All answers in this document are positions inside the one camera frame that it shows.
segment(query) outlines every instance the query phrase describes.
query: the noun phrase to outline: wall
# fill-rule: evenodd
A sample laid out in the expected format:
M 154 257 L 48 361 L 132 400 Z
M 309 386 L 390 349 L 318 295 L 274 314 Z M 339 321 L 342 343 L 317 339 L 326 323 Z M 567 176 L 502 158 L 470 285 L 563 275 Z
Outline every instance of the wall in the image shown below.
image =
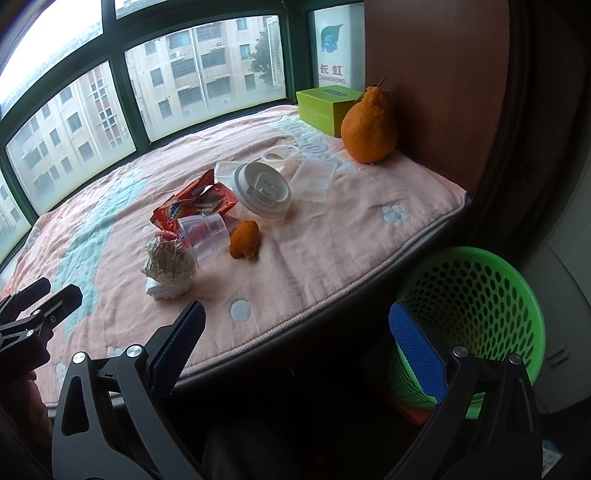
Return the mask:
M 502 0 L 366 0 L 366 84 L 391 92 L 398 148 L 476 191 L 505 94 Z

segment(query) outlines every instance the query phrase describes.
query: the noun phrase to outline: window frame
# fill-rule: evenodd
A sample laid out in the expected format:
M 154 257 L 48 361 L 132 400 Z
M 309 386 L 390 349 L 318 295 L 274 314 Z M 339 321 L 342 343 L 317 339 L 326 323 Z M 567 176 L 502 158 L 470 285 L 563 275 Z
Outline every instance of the window frame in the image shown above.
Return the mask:
M 16 172 L 9 162 L 6 146 L 18 130 L 30 120 L 30 112 L 41 110 L 50 99 L 58 95 L 81 75 L 105 61 L 109 62 L 114 80 L 112 88 L 115 90 L 114 93 L 121 104 L 129 135 L 136 146 L 136 151 L 82 183 L 66 197 L 62 198 L 50 211 L 96 181 L 96 179 L 107 175 L 114 169 L 149 151 L 168 144 L 176 138 L 208 128 L 228 119 L 258 112 L 270 106 L 295 103 L 296 90 L 312 87 L 311 65 L 309 65 L 310 52 L 308 51 L 309 42 L 307 41 L 309 25 L 306 13 L 314 9 L 355 2 L 304 0 L 293 9 L 286 10 L 281 0 L 252 0 L 248 4 L 238 0 L 220 0 L 208 4 L 194 2 L 194 0 L 168 0 L 167 2 L 150 5 L 120 18 L 116 18 L 114 0 L 101 0 L 101 3 L 103 33 L 71 52 L 45 72 L 0 118 L 0 168 L 15 203 L 31 226 L 34 225 L 39 215 L 18 181 Z M 150 141 L 132 91 L 125 50 L 186 28 L 198 27 L 217 21 L 237 20 L 238 18 L 263 15 L 277 15 L 279 18 L 282 53 L 284 56 L 286 98 L 229 112 L 182 128 L 155 141 Z M 41 117 L 43 117 L 43 121 L 47 121 L 51 117 L 51 111 L 49 111 L 48 117 L 43 114 Z M 0 261 L 0 269 L 22 247 L 27 235 L 28 232 L 7 257 Z

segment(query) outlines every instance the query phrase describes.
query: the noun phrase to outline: plastic cup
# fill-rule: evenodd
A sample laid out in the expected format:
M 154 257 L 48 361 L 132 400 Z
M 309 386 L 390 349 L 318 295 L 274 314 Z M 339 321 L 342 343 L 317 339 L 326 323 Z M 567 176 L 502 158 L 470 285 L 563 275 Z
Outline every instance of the plastic cup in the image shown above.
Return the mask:
M 218 213 L 191 215 L 177 222 L 179 240 L 199 266 L 213 260 L 230 245 L 228 228 Z

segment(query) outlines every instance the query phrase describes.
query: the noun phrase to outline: tree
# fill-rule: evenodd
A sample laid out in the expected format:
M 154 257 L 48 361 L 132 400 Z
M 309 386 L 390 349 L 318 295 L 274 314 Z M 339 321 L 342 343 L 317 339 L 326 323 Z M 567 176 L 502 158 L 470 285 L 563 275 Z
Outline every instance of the tree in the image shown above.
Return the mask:
M 271 49 L 269 48 L 269 36 L 266 31 L 260 33 L 259 39 L 256 41 L 255 51 L 251 57 L 253 59 L 251 72 L 260 73 L 261 79 L 265 82 L 267 88 L 274 88 L 273 73 L 271 71 Z

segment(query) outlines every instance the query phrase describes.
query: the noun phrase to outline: glass pane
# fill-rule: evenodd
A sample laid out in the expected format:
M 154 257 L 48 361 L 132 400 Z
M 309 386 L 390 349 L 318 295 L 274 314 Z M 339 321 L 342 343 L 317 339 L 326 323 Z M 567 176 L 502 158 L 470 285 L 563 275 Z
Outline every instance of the glass pane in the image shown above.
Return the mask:
M 126 52 L 150 140 L 223 113 L 285 98 L 276 15 L 234 18 Z
M 47 7 L 0 74 L 2 114 L 51 67 L 103 33 L 100 19 L 100 0 L 55 0 Z
M 310 13 L 314 86 L 343 85 L 365 90 L 363 4 Z
M 117 18 L 121 18 L 125 15 L 141 10 L 142 8 L 165 1 L 166 0 L 115 0 L 115 15 Z
M 31 228 L 0 173 L 0 260 Z
M 94 99 L 93 83 L 105 89 Z M 69 92 L 65 102 L 62 93 Z M 68 85 L 10 140 L 7 153 L 19 181 L 39 214 L 51 209 L 72 190 L 104 168 L 135 151 L 135 145 L 105 62 Z M 111 144 L 113 137 L 122 141 Z

